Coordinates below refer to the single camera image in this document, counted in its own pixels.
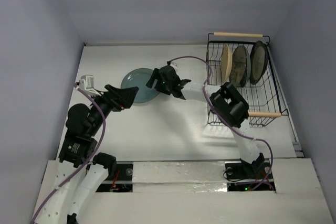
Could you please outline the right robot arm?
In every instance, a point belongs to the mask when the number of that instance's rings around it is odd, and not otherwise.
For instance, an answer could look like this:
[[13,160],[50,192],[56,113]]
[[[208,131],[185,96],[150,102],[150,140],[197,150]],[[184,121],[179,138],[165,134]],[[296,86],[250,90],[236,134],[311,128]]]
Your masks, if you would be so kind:
[[178,99],[206,102],[211,112],[231,130],[238,145],[243,174],[253,178],[260,173],[265,161],[264,155],[254,138],[239,131],[241,124],[249,116],[249,105],[231,83],[208,86],[189,79],[180,79],[175,69],[167,65],[160,69],[155,68],[146,86]]

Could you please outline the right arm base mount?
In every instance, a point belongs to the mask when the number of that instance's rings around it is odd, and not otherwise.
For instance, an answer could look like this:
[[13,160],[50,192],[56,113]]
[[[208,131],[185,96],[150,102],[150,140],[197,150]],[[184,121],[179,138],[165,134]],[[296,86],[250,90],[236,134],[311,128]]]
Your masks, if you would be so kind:
[[270,162],[266,161],[264,155],[260,153],[256,161],[251,164],[239,160],[237,162],[225,163],[223,177],[230,182],[254,179],[260,180],[266,176],[270,169]]

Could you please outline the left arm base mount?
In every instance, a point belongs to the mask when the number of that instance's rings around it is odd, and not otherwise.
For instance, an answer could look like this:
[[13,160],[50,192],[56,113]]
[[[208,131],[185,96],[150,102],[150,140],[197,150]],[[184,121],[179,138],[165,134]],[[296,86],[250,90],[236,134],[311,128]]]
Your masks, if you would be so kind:
[[133,163],[118,162],[115,173],[111,176],[111,180],[117,178],[117,181],[129,182],[132,181]]

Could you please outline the beige floral plate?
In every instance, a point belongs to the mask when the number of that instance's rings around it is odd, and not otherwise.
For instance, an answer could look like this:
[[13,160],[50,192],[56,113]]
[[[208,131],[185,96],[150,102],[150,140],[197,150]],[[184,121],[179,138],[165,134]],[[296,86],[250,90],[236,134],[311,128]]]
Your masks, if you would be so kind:
[[233,53],[228,44],[223,45],[220,69],[222,74],[222,83],[230,76],[232,70]]

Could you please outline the teal blue plate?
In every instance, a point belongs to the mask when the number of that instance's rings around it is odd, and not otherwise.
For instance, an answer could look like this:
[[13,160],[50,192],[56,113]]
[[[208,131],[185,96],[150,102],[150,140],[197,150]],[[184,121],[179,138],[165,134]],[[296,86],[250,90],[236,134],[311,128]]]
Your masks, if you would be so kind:
[[153,73],[149,68],[138,68],[129,72],[121,82],[121,88],[138,87],[139,90],[134,99],[134,103],[146,103],[159,95],[159,92],[146,86]]

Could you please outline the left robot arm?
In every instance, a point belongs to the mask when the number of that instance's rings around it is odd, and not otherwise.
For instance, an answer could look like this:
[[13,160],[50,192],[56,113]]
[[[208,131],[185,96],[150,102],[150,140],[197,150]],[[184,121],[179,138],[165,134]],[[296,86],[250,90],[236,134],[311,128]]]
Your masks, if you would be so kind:
[[106,131],[111,112],[132,106],[138,87],[118,89],[108,84],[101,92],[79,81],[75,89],[91,106],[78,103],[69,109],[53,188],[31,223],[80,223],[98,187],[117,171],[114,156],[97,152],[103,137],[96,141],[94,136],[99,130]]

